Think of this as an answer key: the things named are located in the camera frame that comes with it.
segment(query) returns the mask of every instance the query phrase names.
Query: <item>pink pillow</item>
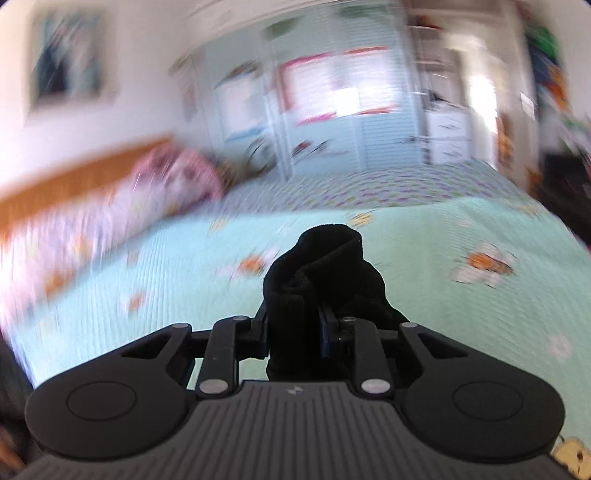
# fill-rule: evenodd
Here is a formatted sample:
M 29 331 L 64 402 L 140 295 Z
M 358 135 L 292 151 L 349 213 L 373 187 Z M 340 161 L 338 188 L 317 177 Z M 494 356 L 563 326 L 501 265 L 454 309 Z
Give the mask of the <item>pink pillow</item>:
M 199 201 L 203 194 L 212 200 L 223 197 L 221 179 L 209 161 L 193 150 L 170 144 L 155 148 L 139 160 L 133 174 L 138 184 L 164 183 L 166 188 L 174 188 L 185 202 Z

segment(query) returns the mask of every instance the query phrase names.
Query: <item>wooden headboard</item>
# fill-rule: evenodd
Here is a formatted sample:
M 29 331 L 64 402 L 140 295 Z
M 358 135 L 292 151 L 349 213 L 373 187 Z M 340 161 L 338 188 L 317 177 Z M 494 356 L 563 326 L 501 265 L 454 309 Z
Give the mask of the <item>wooden headboard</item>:
M 171 140 L 171 135 L 153 138 L 77 162 L 76 167 L 70 170 L 59 171 L 0 200 L 0 231 L 11 223 L 29 218 L 52 205 L 122 179 L 131 172 L 138 158 Z

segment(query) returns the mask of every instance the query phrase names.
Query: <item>framed picture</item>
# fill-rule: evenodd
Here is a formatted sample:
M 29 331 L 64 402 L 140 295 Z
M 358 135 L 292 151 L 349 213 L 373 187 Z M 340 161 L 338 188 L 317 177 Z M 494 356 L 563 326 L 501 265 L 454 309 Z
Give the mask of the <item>framed picture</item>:
M 356 48 L 347 52 L 349 81 L 359 97 L 358 115 L 392 113 L 398 109 L 401 92 L 387 47 Z
M 107 14 L 60 7 L 38 12 L 31 34 L 31 109 L 97 99 L 110 88 Z
M 292 110 L 297 125 L 337 117 L 335 58 L 331 53 L 299 57 L 280 67 L 285 110 Z

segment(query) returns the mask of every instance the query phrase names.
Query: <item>round pad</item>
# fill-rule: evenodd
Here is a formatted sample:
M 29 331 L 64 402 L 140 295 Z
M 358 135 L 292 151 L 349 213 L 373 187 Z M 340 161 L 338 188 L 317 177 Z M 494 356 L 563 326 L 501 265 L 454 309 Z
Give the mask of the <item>round pad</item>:
M 519 392 L 494 382 L 470 382 L 453 395 L 456 407 L 475 420 L 510 419 L 520 411 L 523 400 Z
M 186 413 L 185 390 L 162 365 L 113 355 L 45 382 L 25 416 L 43 448 L 72 459 L 107 460 L 161 443 Z
M 450 456 L 507 462 L 547 453 L 564 405 L 543 380 L 494 359 L 435 361 L 402 409 L 417 436 Z
M 68 408 L 82 420 L 113 420 L 135 405 L 135 391 L 116 382 L 94 382 L 75 389 L 68 397 Z

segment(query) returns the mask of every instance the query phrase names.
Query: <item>mint green bedspread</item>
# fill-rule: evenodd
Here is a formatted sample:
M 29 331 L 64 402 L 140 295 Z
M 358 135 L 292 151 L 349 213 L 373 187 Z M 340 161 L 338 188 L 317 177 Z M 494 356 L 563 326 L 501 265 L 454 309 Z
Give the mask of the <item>mint green bedspread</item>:
M 253 315 L 270 262 L 323 223 L 359 230 L 389 302 L 410 321 L 552 384 L 566 405 L 564 435 L 591 444 L 591 257 L 536 203 L 460 199 L 169 221 L 39 307 L 14 327 L 12 343 L 38 385 L 170 323 L 201 330 Z M 479 251 L 490 255 L 471 255 Z M 491 267 L 498 274 L 467 268 L 469 258 L 491 256 L 500 259 Z M 264 363 L 246 362 L 242 376 L 263 377 Z

